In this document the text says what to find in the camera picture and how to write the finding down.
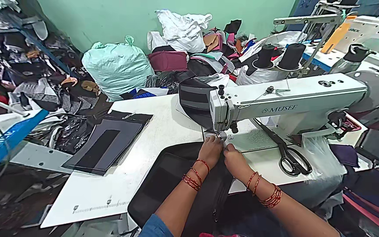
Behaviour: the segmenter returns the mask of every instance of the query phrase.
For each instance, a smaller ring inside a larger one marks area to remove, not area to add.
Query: scissors
[[[301,154],[299,151],[293,149],[292,147],[288,147],[286,142],[279,137],[275,132],[271,131],[267,126],[262,124],[260,121],[256,120],[258,125],[269,135],[269,137],[277,143],[279,147],[280,154],[282,158],[279,161],[280,168],[290,176],[298,176],[299,174],[307,175],[313,171],[311,164],[308,160]],[[305,164],[306,169],[292,156],[288,151],[293,151]],[[285,162],[288,166],[291,167],[292,170],[287,170],[283,166],[283,162]]]

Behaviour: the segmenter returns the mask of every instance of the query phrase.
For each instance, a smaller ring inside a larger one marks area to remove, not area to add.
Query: thread spool
[[[301,43],[293,43],[288,46],[278,66],[285,70],[294,70],[299,67],[302,55],[307,47]]]
[[[254,67],[260,69],[272,67],[273,63],[271,62],[271,57],[273,56],[274,48],[275,46],[271,44],[264,45],[260,52],[258,52],[258,60],[253,63]]]

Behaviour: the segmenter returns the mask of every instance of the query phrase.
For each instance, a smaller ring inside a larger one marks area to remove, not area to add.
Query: black bag
[[[207,131],[214,132],[210,113],[210,91],[217,87],[192,78],[181,82],[178,89],[179,103],[184,112]]]
[[[144,226],[192,167],[202,145],[203,142],[184,143],[161,151],[128,205],[128,213],[139,227]],[[224,164],[222,153],[195,197],[182,232],[183,237],[213,233],[232,180],[233,176]]]

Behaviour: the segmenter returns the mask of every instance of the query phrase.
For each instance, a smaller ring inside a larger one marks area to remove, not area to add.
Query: maroon fabric
[[[155,71],[178,71],[187,69],[187,54],[177,51],[159,51],[149,54],[150,64]]]

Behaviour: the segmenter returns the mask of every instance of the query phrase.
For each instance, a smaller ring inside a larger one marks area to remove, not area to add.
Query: bracelet
[[[281,198],[282,198],[282,192],[280,190],[277,194],[277,197],[271,203],[265,204],[264,206],[267,208],[275,207],[277,204],[279,204]]]
[[[254,192],[252,192],[252,196],[254,197],[255,196],[255,192],[257,191],[257,185],[258,185],[258,182],[260,181],[262,175],[260,175],[257,179],[257,182],[255,183],[255,187],[254,187]]]
[[[252,178],[254,178],[254,175],[255,175],[255,174],[258,174],[258,172],[254,172],[254,174],[252,174],[251,177],[250,177],[249,180],[248,180],[248,184],[246,185],[246,190],[247,190],[247,191],[249,190],[249,184],[251,183],[251,180],[252,180]]]
[[[197,176],[198,180],[200,181],[200,185],[203,183],[203,181],[201,181],[201,177],[198,175],[198,172],[197,170],[195,170],[194,168],[191,167],[191,170],[195,172],[195,175]]]
[[[265,201],[261,201],[259,199],[261,204],[263,204],[267,208],[275,207],[277,204],[279,204],[282,198],[282,190],[279,187],[277,187],[275,184],[273,184],[273,186],[274,186],[274,192],[269,198],[267,198]]]
[[[195,162],[197,162],[197,161],[203,162],[207,166],[207,173],[210,173],[210,167],[208,167],[207,162],[205,162],[204,160],[196,160]]]
[[[200,190],[200,186],[198,185],[198,183],[190,176],[183,175],[182,180],[186,182],[189,186],[191,186],[191,188],[193,188],[195,191]]]
[[[274,196],[277,194],[277,186],[273,183],[273,186],[274,186],[274,192],[273,192],[273,194],[269,197],[269,198],[267,198],[266,200],[264,200],[264,201],[261,201],[260,200],[260,202],[262,203],[262,204],[265,204],[265,203],[267,203],[267,202],[270,202],[273,198],[274,198]]]

